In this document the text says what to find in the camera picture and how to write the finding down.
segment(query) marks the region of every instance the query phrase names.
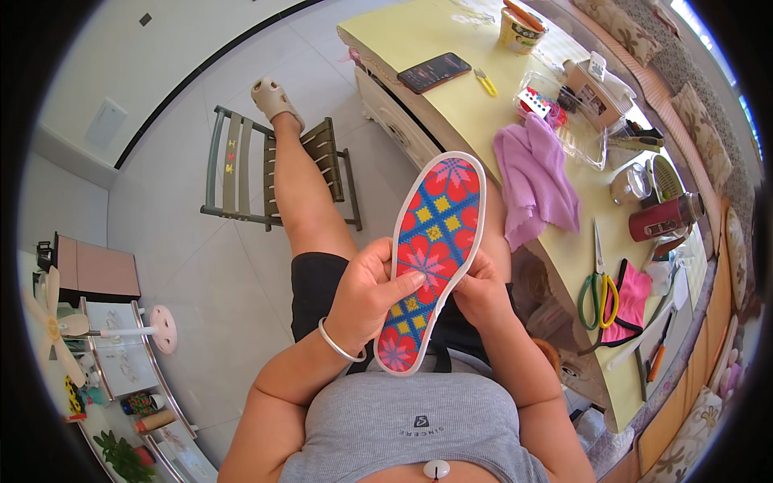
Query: beige sandal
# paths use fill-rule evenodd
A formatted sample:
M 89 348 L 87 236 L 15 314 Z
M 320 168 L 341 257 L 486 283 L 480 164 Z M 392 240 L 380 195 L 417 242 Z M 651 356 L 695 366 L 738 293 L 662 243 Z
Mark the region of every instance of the beige sandal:
M 290 103 L 288 95 L 284 93 L 282 86 L 275 83 L 270 77 L 258 80 L 252 86 L 250 95 L 255 102 L 255 106 L 263 111 L 263 114 L 266 114 L 269 121 L 283 112 L 289 112 L 301 123 L 301 132 L 306 128 L 306 123 L 303 122 L 301 115 L 298 114 L 295 107 Z

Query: green scissors handle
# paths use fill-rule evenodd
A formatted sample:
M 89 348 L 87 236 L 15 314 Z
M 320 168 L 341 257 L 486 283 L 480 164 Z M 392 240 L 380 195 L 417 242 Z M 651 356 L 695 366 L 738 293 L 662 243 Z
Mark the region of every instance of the green scissors handle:
M 580 323 L 583 327 L 585 327 L 586 330 L 592 331 L 593 329 L 598 327 L 598 307 L 599 307 L 599 301 L 598 301 L 598 289 L 596 288 L 596 281 L 601 275 L 593 273 L 587 276 L 585 279 L 585 283 L 582 286 L 582 290 L 580 291 L 580 299 L 577 301 L 577 312 L 580 315 Z M 588 324 L 585 320 L 585 314 L 583 314 L 583 305 L 585 302 L 585 293 L 587 292 L 588 286 L 591 286 L 591 293 L 593 294 L 593 308 L 594 308 L 594 316 L 593 316 L 593 323 Z

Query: bracelet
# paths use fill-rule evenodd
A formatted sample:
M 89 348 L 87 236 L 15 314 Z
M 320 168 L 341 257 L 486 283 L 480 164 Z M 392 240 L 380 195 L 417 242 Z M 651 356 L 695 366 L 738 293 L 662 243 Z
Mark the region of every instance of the bracelet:
M 335 344 L 335 342 L 333 342 L 333 339 L 331 339 L 330 336 L 328 335 L 328 333 L 325 332 L 325 328 L 322 327 L 322 323 L 325 321 L 325 319 L 327 319 L 327 317 L 323 317 L 323 318 L 319 319 L 319 333 L 322 334 L 322 338 L 325 340 L 325 342 L 330 344 L 330 347 L 333 347 L 333 350 L 335 350 L 337 353 L 339 353 L 340 355 L 343 355 L 344 357 L 346 357 L 348 360 L 350 360 L 352 362 L 362 362 L 362 361 L 364 361 L 365 357 L 366 357 L 366 355 L 364 354 L 365 350 L 359 351 L 359 357 L 352 357 L 349 354 L 347 354 L 345 350 L 343 350 L 340 347 L 338 347 Z

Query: large scissors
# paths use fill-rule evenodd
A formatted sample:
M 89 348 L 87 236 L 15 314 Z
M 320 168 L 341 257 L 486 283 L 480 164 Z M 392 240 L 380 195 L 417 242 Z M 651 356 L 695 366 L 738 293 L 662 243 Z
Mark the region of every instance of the large scissors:
M 612 279 L 604 271 L 604 258 L 601 256 L 601 240 L 598 237 L 598 225 L 596 219 L 593 218 L 593 230 L 594 237 L 596 239 L 596 270 L 587 276 L 585 283 L 580 291 L 580 299 L 577 302 L 577 312 L 580 315 L 580 323 L 587 330 L 592 331 L 597 327 L 607 328 L 615 321 L 615 317 L 618 314 L 618 307 L 620 305 L 620 296 L 618 294 L 618 288 L 612 282 Z M 597 281 L 601 279 L 601 300 L 599 300 L 598 289 L 596 288 Z M 583 304 L 585 302 L 585 293 L 587 288 L 591 287 L 591 293 L 593 294 L 593 306 L 594 306 L 594 319 L 591 324 L 588 324 L 583 314 Z M 609 314 L 609 318 L 604 320 L 604 309 L 607 306 L 607 292 L 612 293 L 612 309 Z

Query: red pot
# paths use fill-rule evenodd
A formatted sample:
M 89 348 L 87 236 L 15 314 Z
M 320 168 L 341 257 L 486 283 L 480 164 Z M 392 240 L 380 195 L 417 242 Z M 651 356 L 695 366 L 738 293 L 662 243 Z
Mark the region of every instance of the red pot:
M 135 453 L 140 455 L 140 464 L 142 466 L 153 466 L 155 464 L 155 457 L 145 446 L 137 446 L 134 448 Z

